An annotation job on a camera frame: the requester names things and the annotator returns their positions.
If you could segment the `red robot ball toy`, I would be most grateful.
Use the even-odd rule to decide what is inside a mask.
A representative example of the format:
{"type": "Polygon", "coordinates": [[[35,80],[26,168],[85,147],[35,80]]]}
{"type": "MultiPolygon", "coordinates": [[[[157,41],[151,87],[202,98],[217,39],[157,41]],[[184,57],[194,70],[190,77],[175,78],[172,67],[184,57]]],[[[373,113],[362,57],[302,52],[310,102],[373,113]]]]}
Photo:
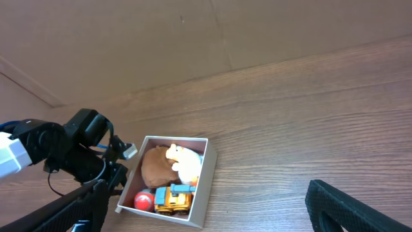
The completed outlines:
{"type": "Polygon", "coordinates": [[[155,195],[151,189],[143,189],[135,195],[134,208],[147,212],[155,210],[155,195]]]}

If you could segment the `brown plush toy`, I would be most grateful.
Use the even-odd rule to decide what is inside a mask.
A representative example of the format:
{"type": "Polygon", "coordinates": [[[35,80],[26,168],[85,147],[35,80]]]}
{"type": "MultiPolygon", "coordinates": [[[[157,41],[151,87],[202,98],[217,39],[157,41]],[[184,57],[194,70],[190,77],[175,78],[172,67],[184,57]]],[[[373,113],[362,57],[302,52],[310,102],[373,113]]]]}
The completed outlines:
{"type": "Polygon", "coordinates": [[[179,179],[178,173],[172,170],[175,161],[166,157],[168,149],[166,146],[156,146],[145,153],[141,174],[148,188],[164,187],[179,179]]]}

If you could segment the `yellow toy truck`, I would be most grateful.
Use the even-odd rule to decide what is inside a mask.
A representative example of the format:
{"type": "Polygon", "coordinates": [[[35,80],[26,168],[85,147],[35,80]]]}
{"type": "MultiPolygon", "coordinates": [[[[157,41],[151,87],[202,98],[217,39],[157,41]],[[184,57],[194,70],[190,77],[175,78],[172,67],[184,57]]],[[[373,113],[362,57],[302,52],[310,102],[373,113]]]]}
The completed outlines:
{"type": "Polygon", "coordinates": [[[171,184],[155,191],[154,211],[161,215],[188,215],[191,210],[195,186],[171,184]]]}

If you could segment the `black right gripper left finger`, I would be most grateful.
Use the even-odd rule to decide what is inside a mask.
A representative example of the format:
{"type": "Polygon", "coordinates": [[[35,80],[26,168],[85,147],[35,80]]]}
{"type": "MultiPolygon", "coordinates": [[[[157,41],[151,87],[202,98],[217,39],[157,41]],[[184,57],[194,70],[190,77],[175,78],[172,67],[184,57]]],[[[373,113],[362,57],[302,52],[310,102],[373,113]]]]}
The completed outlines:
{"type": "Polygon", "coordinates": [[[94,180],[54,200],[1,231],[100,231],[108,212],[110,193],[104,180],[94,180]]]}

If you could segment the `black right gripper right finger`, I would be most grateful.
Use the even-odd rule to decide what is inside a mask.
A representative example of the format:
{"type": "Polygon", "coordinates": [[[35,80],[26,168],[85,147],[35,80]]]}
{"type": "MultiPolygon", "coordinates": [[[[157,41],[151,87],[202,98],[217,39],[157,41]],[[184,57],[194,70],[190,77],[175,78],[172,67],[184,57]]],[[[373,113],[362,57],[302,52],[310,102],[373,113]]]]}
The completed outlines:
{"type": "Polygon", "coordinates": [[[305,204],[313,230],[316,232],[411,232],[410,227],[319,179],[310,181],[305,204]]]}

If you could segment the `white duck plush toy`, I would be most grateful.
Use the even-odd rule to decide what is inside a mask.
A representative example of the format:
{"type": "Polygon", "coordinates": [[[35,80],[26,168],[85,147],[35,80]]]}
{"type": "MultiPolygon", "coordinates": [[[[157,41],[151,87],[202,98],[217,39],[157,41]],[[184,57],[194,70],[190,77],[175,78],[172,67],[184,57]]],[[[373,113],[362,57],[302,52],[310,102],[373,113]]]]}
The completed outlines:
{"type": "Polygon", "coordinates": [[[189,148],[171,144],[165,156],[174,161],[172,170],[178,173],[182,184],[197,185],[203,161],[201,155],[189,148]]]}

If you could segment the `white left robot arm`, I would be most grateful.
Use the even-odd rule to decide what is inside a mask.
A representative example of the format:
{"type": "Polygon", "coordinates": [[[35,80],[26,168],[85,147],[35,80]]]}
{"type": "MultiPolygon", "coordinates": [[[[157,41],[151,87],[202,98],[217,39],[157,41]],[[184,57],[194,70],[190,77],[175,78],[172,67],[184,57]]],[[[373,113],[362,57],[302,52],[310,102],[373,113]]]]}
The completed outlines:
{"type": "Polygon", "coordinates": [[[1,125],[1,177],[42,162],[49,174],[63,170],[81,184],[104,180],[118,195],[116,187],[126,185],[128,169],[117,161],[137,152],[133,143],[114,134],[105,116],[91,109],[79,110],[64,125],[37,119],[1,125]]]}

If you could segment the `white cardboard box pink inside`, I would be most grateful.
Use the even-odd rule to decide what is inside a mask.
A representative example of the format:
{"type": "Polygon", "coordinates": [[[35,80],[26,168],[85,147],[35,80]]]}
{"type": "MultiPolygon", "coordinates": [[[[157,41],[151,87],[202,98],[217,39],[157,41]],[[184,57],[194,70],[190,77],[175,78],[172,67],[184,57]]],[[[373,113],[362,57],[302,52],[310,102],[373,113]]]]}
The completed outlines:
{"type": "MultiPolygon", "coordinates": [[[[133,164],[133,168],[131,169],[126,186],[123,189],[115,211],[120,213],[122,210],[126,210],[146,217],[158,218],[192,227],[203,227],[216,160],[217,154],[206,138],[147,136],[142,143],[140,151],[138,152],[137,160],[133,164]],[[171,144],[189,148],[203,157],[201,173],[198,183],[195,186],[196,191],[192,199],[189,214],[167,216],[158,214],[155,211],[147,212],[135,209],[134,197],[139,191],[142,191],[143,189],[151,189],[155,195],[155,191],[157,189],[148,188],[142,178],[141,166],[145,153],[156,146],[166,146],[170,148],[171,144]]],[[[164,187],[168,187],[171,184],[184,185],[181,183],[180,179],[178,179],[177,181],[171,182],[164,187]]]]}

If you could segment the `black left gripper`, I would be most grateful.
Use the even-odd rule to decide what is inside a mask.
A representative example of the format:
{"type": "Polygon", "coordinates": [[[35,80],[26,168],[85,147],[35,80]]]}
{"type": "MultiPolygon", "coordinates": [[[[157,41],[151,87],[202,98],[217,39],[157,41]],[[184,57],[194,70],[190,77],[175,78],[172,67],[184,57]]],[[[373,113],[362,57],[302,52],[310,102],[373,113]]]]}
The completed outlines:
{"type": "Polygon", "coordinates": [[[118,136],[109,140],[107,146],[98,145],[103,151],[76,145],[66,155],[64,171],[73,175],[77,182],[87,184],[93,180],[105,180],[112,196],[121,195],[127,182],[128,169],[117,160],[129,160],[138,153],[133,143],[125,143],[118,136]]]}

